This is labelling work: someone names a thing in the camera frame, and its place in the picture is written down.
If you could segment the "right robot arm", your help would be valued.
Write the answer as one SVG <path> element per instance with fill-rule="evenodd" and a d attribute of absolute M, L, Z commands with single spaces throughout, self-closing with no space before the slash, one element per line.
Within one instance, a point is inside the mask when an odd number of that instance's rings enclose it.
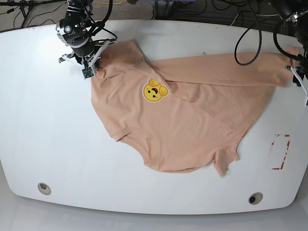
<path fill-rule="evenodd" d="M 100 21 L 92 18 L 92 3 L 91 0 L 69 0 L 64 19 L 56 24 L 57 37 L 72 49 L 71 53 L 63 54 L 58 62 L 70 62 L 89 76 L 95 75 L 99 68 L 103 50 L 117 40 L 117 35 L 105 28 L 113 1 L 108 1 L 107 13 Z"/>

